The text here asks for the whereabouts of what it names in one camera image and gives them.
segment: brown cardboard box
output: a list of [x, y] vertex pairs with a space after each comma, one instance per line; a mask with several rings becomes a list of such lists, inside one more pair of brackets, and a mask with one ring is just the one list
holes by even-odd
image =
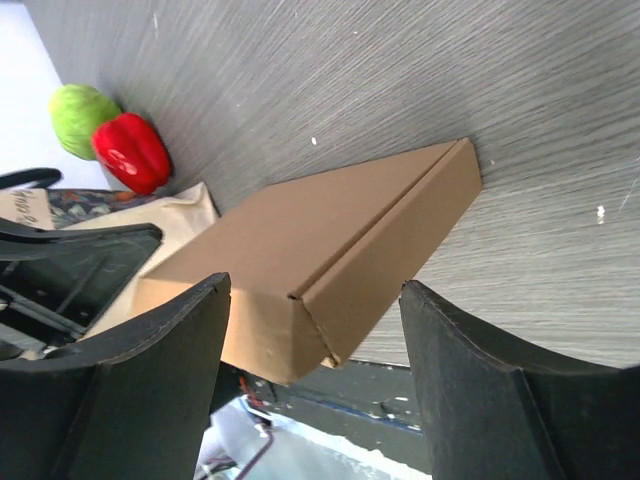
[[267, 187], [140, 279], [133, 313], [229, 272], [222, 360], [290, 383], [349, 358], [480, 189], [467, 139]]

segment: white speck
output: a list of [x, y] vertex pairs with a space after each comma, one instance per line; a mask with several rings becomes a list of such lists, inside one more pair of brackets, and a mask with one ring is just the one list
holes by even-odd
[[598, 209], [596, 210], [596, 215], [598, 216], [598, 225], [602, 225], [604, 223], [604, 213], [605, 213], [604, 206], [598, 205]]
[[157, 40], [158, 39], [158, 15], [156, 15], [156, 12], [153, 12], [153, 33]]

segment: gray table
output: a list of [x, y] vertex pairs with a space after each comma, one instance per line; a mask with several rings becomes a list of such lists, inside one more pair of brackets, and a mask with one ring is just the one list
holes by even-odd
[[[149, 115], [174, 187], [206, 180], [222, 213], [472, 136], [486, 189], [418, 278], [546, 347], [640, 360], [637, 2], [25, 3], [62, 80]], [[357, 356], [406, 363], [397, 308]]]

